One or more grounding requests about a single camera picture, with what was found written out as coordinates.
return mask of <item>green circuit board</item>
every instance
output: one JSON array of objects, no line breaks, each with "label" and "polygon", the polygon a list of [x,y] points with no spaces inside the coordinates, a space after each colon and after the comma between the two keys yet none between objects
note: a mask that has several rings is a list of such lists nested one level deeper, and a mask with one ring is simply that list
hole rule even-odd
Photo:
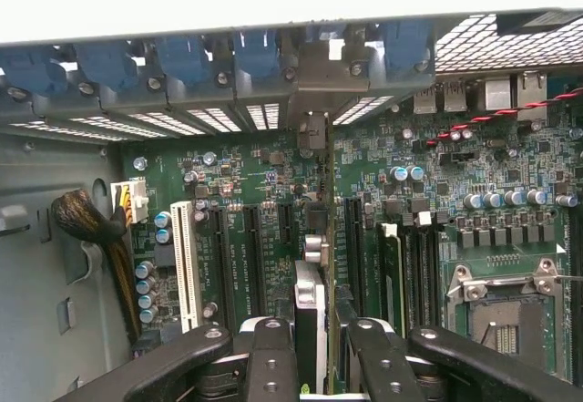
[{"label": "green circuit board", "polygon": [[[561,85],[557,82],[556,90],[549,86],[549,95],[560,92]],[[572,110],[549,107],[547,124],[534,133],[521,134],[515,120],[505,119],[502,123],[493,122],[474,129],[471,139],[458,143],[443,142],[432,149],[425,149],[421,141],[434,138],[440,131],[467,120],[465,113],[415,115],[412,102],[407,101],[402,103],[399,113],[386,110],[364,123],[350,127],[334,126],[329,141],[333,144],[334,161],[334,204],[331,209],[335,229],[332,251],[335,281],[336,285],[351,284],[351,270],[354,265],[360,264],[359,269],[363,273],[362,284],[358,288],[362,299],[360,314],[385,318],[392,324],[403,324],[405,332],[412,325],[435,321],[459,334],[476,338],[478,335],[473,327],[480,314],[478,317],[474,314],[483,313],[482,308],[476,308],[475,304],[460,304],[455,309],[454,325],[450,325],[447,317],[451,278],[460,262],[471,267],[474,278],[493,279],[532,274],[540,258],[545,255],[557,266],[559,273],[570,274],[568,213],[555,205],[555,196],[558,195],[557,184],[562,185],[562,191],[571,193],[578,179],[583,178],[583,170],[578,170],[574,159],[578,157],[580,146],[569,137],[569,128],[573,127],[575,118]],[[404,129],[412,131],[410,139],[400,137]],[[497,153],[502,148],[513,149],[516,155],[501,159]],[[211,166],[202,161],[207,152],[217,157]],[[301,154],[297,149],[297,136],[292,131],[130,143],[123,146],[122,154],[127,177],[144,179],[150,197],[148,222],[132,228],[136,263],[144,259],[156,262],[154,216],[161,211],[169,211],[169,205],[173,202],[200,198],[183,180],[185,172],[195,170],[199,175],[198,186],[205,186],[209,191],[202,198],[208,201],[210,208],[222,209],[224,215],[223,232],[232,261],[236,325],[256,316],[252,306],[255,300],[251,287],[253,279],[246,259],[246,249],[249,248],[244,216],[246,206],[257,207],[260,215],[266,312],[273,314],[275,293],[282,287],[292,286],[293,261],[302,258],[303,236],[309,232],[304,203],[319,200],[318,194],[325,181],[322,179],[325,166],[319,162],[318,155],[310,156],[305,151]],[[451,161],[452,155],[462,159]],[[147,159],[148,167],[144,171],[133,168],[132,162],[137,157]],[[395,182],[391,168],[409,166],[420,167],[424,171],[423,179]],[[294,190],[297,185],[302,186],[301,193]],[[504,195],[507,191],[531,189],[543,191],[547,204],[542,207],[525,204],[475,211],[469,211],[464,205],[467,194]],[[386,201],[402,201],[406,206],[410,200],[418,199],[424,199],[426,210],[432,215],[440,213],[444,219],[431,231],[431,237],[428,234],[402,232],[410,231],[407,229],[409,226],[387,216],[384,210]],[[289,240],[283,242],[279,206],[286,203],[291,206],[293,226]],[[539,218],[538,212],[542,212],[542,217]],[[506,222],[505,213],[511,213],[511,222]],[[552,243],[460,247],[460,231],[493,227],[494,224],[490,223],[493,216],[496,216],[497,227],[548,225],[554,231]],[[459,218],[464,218],[464,227],[460,228]],[[379,227],[383,223],[396,223],[402,233],[398,245],[397,241],[389,243],[388,256],[381,256],[383,242],[379,239]],[[213,234],[216,233],[213,227],[212,222],[202,222],[196,227],[204,304],[218,302],[224,288],[221,276],[225,274],[218,264],[220,256],[213,241]],[[362,237],[355,244],[353,236],[357,232]],[[409,267],[401,273],[402,283],[412,286],[407,286],[403,291],[395,290],[397,279],[391,279],[388,287],[390,297],[387,297],[382,258],[388,257],[388,263],[394,263],[397,254],[402,258],[404,267]],[[175,271],[169,267],[159,270],[157,276],[160,317],[147,325],[149,328],[160,328],[179,317]],[[543,352],[536,365],[570,380],[568,283],[557,299],[537,294],[517,298],[515,293],[499,294],[496,291],[496,294],[487,297],[490,302],[482,304],[497,306],[504,297],[507,301],[520,303],[524,299],[536,305],[538,314],[533,311],[532,315],[540,315],[542,319],[541,331],[537,333],[541,343],[536,348]],[[563,310],[560,322],[555,320],[555,300],[560,300]],[[529,309],[525,308],[525,313],[530,312]],[[525,322],[532,323],[532,318],[535,318],[532,315],[531,320],[526,319]],[[560,337],[557,337],[557,331],[561,331]],[[530,343],[536,340],[531,336]],[[337,388],[343,387],[342,383],[336,384]]]}]

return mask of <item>white power connector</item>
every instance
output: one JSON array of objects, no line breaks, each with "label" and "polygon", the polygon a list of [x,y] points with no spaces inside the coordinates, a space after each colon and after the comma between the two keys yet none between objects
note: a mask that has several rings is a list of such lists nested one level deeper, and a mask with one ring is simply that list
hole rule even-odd
[{"label": "white power connector", "polygon": [[111,183],[111,203],[113,209],[116,209],[116,195],[118,193],[118,188],[123,188],[124,186],[129,187],[129,199],[131,205],[131,222],[136,224],[148,218],[148,195],[146,193],[146,181],[145,180],[130,180],[130,181],[117,181]]}]

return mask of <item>white pci slot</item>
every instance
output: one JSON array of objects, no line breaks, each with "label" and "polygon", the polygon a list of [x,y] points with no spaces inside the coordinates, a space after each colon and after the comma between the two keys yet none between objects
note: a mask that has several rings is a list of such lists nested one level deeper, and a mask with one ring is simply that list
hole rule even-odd
[{"label": "white pci slot", "polygon": [[200,304],[199,261],[194,240],[192,203],[179,201],[170,205],[174,229],[174,255],[179,285],[182,333],[194,329],[202,316]]}]

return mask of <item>motherboard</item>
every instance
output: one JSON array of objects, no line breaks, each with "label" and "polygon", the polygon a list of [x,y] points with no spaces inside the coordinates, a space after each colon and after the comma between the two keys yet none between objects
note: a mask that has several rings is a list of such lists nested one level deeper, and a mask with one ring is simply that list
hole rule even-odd
[{"label": "motherboard", "polygon": [[[569,81],[549,80],[549,96]],[[278,314],[306,260],[332,269],[330,304],[344,286],[357,315],[401,336],[442,325],[570,381],[583,106],[471,126],[465,111],[418,110],[410,98],[363,123],[330,124],[330,148],[315,152],[293,131],[122,145],[125,174],[144,180],[149,198],[148,220],[131,233],[144,328],[162,342],[195,321],[236,333]],[[181,266],[190,245],[197,264]],[[181,292],[189,271],[196,297]],[[337,324],[328,315],[329,334]],[[341,392],[333,364],[328,386]]]}]

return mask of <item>metal chassis wall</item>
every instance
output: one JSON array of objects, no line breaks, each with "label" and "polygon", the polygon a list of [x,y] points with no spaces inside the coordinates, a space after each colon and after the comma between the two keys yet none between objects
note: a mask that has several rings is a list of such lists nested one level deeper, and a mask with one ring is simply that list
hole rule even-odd
[{"label": "metal chassis wall", "polygon": [[[77,379],[90,381],[129,360],[108,268],[71,283],[87,271],[80,241],[52,220],[50,241],[40,240],[54,198],[75,188],[91,193],[96,179],[105,188],[120,179],[116,152],[103,152],[97,145],[0,135],[0,207],[24,205],[30,223],[27,231],[0,236],[0,400],[50,401]],[[96,205],[109,210],[101,199]],[[77,324],[60,334],[56,309],[67,298]]]}]

